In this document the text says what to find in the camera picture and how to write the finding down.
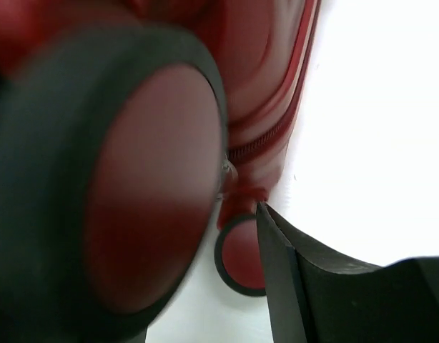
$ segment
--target suitcase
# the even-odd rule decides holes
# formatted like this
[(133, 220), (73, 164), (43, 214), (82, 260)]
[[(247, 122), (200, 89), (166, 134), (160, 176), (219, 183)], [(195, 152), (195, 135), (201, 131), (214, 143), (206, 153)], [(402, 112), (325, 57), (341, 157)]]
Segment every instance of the suitcase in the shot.
[(229, 237), (280, 177), (318, 6), (0, 0), (0, 342), (145, 332), (218, 206), (220, 275), (263, 294), (230, 267), (261, 269), (255, 226)]

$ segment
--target red plastic shell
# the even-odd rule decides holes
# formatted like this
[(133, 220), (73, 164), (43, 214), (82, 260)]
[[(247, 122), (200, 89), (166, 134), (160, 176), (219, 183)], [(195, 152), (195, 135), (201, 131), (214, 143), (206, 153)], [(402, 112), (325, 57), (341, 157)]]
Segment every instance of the red plastic shell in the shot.
[(138, 24), (114, 0), (0, 0), (0, 73), (10, 75), (56, 36), (97, 21)]
[[(268, 103), (256, 114), (250, 116), (248, 121), (243, 121), (240, 132), (243, 133), (243, 144), (245, 146), (249, 144), (250, 147), (247, 156), (245, 158), (235, 156), (234, 149), (230, 149), (230, 159), (237, 170), (238, 180), (235, 187), (225, 190), (227, 196), (223, 201), (218, 221), (220, 229), (237, 215), (254, 213), (256, 202), (267, 200), (270, 191), (281, 177), (287, 144), (297, 118), (297, 108), (305, 76), (302, 65), (307, 54), (310, 53), (309, 41), (316, 20), (318, 3), (318, 0), (307, 0), (305, 3), (300, 25), (295, 28), (297, 36), (293, 44), (294, 49), (287, 68), (287, 76), (283, 83), (275, 90), (274, 96)], [(254, 134), (248, 135), (247, 132), (263, 131), (266, 133), (271, 131), (276, 124), (280, 128), (277, 134), (269, 137), (263, 146), (253, 151), (253, 144), (262, 136), (255, 137)], [(229, 126), (231, 136), (234, 127), (236, 127), (234, 124)]]

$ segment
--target black rubber wheel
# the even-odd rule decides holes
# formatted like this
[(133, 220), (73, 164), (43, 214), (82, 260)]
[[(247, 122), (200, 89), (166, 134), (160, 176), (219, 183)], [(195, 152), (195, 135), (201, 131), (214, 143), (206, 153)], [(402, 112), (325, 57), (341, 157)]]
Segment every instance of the black rubber wheel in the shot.
[(254, 214), (244, 214), (242, 216), (235, 217), (233, 220), (225, 225), (223, 230), (219, 233), (214, 246), (214, 263), (216, 265), (219, 276), (229, 288), (247, 297), (265, 297), (265, 288), (251, 288), (240, 284), (227, 271), (227, 268), (223, 261), (223, 247), (225, 245), (225, 241), (228, 235), (232, 232), (234, 228), (248, 222), (256, 222), (256, 216)]
[(87, 184), (116, 112), (142, 80), (178, 63), (209, 81), (225, 145), (217, 67), (206, 48), (179, 29), (84, 29), (38, 56), (3, 94), (0, 342), (121, 342), (143, 331), (174, 294), (181, 280), (136, 314), (108, 311), (89, 288), (81, 240)]

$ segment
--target red zipper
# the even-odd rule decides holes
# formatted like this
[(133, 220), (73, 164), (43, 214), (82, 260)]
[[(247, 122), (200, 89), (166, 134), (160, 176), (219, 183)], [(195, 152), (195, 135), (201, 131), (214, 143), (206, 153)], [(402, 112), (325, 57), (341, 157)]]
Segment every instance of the red zipper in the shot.
[[(313, 22), (315, 22), (317, 13), (320, 10), (320, 1), (317, 1), (315, 6), (316, 8), (315, 8)], [(300, 71), (299, 80), (297, 81), (297, 86), (293, 94), (293, 100), (288, 106), (287, 111), (282, 115), (279, 121), (276, 124), (274, 124), (274, 126), (272, 126), (268, 131), (266, 131), (262, 136), (259, 136), (254, 141), (251, 141), (250, 143), (247, 143), (245, 145), (238, 146), (233, 149), (229, 149), (227, 154), (228, 154), (228, 159), (232, 164), (239, 165), (259, 155), (260, 153), (265, 151), (268, 146), (271, 146), (275, 142), (275, 140), (278, 140), (282, 136), (280, 133), (284, 133), (285, 130), (291, 127), (291, 123), (295, 118), (295, 116), (297, 115), (297, 108), (298, 108), (297, 104), (293, 104), (293, 102), (294, 101), (296, 101), (297, 103), (299, 102), (299, 99), (294, 99), (294, 98), (300, 98), (302, 92), (302, 86), (305, 80), (305, 74), (307, 72), (307, 65), (310, 60), (313, 38), (315, 36), (314, 26), (310, 28), (309, 35), (310, 37), (307, 43), (307, 49), (305, 50), (306, 53), (302, 62), (302, 68)]]
[(281, 131), (284, 131), (289, 125), (291, 125), (292, 119), (296, 115), (295, 111), (287, 111), (283, 114), (282, 118), (266, 133), (262, 136), (256, 138), (254, 141), (239, 146), (234, 149), (230, 149), (228, 151), (228, 157), (231, 163), (233, 164), (241, 164), (252, 159), (256, 154), (259, 154), (261, 151), (265, 150), (265, 147), (274, 141), (276, 136)]

